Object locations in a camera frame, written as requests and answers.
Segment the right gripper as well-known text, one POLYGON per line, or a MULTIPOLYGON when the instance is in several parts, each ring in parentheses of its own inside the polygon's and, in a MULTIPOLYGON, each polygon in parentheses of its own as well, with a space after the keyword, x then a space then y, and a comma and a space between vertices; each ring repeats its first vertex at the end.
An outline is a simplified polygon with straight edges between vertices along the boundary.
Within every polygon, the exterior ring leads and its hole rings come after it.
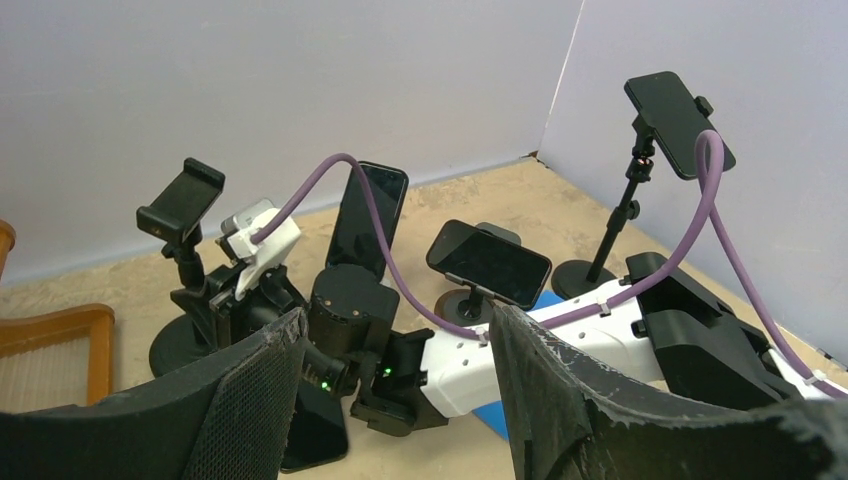
POLYGON ((262 273, 258 284, 241 300, 235 297, 240 271, 219 267, 208 276, 208 284, 198 290, 182 288, 170 299, 192 320, 208 345, 232 345, 273 323, 307 300, 288 278, 285 265, 262 273))

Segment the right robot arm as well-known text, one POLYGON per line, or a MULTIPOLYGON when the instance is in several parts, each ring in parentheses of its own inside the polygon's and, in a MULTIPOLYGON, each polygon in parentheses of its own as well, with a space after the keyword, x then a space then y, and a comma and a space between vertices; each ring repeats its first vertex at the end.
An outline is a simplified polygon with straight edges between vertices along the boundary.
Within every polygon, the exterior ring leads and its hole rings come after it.
MULTIPOLYGON (((369 428, 403 437, 501 399, 497 354, 490 344, 445 331, 391 330, 398 293, 359 267, 322 272, 311 301, 284 267, 262 275, 243 299, 238 272, 222 267, 198 291, 178 290, 179 324, 196 330, 206 355, 234 344, 283 314, 302 308, 310 343, 303 379, 329 397, 353 396, 351 414, 369 428)), ((558 355, 574 350, 597 370, 634 382, 664 382, 683 398, 751 410, 786 400, 829 400, 845 390, 797 373, 764 333, 683 271, 612 310, 569 324, 548 321, 577 311, 582 296, 521 312, 519 322, 558 355)))

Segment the black round-base phone stand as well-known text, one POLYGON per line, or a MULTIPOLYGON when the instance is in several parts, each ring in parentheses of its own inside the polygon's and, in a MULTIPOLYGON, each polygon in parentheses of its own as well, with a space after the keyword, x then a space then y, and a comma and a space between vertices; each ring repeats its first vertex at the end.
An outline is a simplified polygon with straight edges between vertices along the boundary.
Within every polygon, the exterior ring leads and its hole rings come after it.
MULTIPOLYGON (((196 246, 203 240, 201 220, 223 191, 225 175, 194 158, 183 162, 182 171, 151 204, 136 210, 139 230, 164 242, 161 254, 177 265, 182 288, 198 290, 206 283, 201 256, 196 246)), ((183 312, 156 335, 149 350, 154 376, 186 366, 213 353, 183 312)))

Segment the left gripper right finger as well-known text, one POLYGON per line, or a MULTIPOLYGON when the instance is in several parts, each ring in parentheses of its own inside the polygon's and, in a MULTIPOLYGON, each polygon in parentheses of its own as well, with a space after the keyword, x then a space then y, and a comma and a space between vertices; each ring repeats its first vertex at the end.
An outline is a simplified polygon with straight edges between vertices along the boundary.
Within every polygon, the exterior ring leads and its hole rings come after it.
POLYGON ((847 404, 739 411, 637 381, 507 306, 490 325, 519 479, 843 479, 847 404))

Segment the black smartphone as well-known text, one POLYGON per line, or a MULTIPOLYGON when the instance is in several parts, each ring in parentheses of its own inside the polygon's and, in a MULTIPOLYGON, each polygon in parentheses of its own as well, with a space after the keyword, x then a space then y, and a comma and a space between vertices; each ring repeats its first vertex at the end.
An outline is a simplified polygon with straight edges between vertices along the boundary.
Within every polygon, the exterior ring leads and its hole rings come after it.
POLYGON ((341 401, 301 381, 280 471, 293 473, 336 462, 348 451, 341 401))

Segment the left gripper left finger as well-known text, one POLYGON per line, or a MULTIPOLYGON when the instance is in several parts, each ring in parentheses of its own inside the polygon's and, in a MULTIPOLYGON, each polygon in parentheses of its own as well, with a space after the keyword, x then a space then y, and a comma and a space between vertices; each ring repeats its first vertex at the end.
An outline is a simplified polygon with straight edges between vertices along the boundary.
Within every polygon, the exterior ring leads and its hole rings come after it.
POLYGON ((4 479, 275 479, 295 409, 305 312, 92 406, 1 415, 4 479))

